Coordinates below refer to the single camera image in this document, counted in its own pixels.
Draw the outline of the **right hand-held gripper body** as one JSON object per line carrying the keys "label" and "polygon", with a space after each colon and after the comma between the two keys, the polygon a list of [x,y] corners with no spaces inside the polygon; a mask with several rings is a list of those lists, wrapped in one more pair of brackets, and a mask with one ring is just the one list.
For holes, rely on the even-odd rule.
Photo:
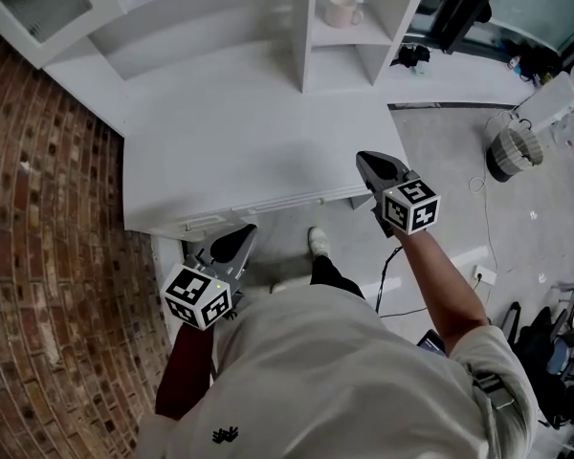
{"label": "right hand-held gripper body", "polygon": [[411,235],[437,222],[441,196],[414,171],[381,180],[373,189],[372,212],[386,238]]}

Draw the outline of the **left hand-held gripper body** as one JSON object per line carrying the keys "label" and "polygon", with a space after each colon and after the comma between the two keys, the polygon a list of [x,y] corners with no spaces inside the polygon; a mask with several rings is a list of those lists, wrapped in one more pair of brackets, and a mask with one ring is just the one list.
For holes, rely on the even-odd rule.
{"label": "left hand-held gripper body", "polygon": [[160,250],[160,297],[166,329],[185,325],[207,330],[226,317],[240,298],[240,278],[219,278],[219,264],[207,264],[182,249]]}

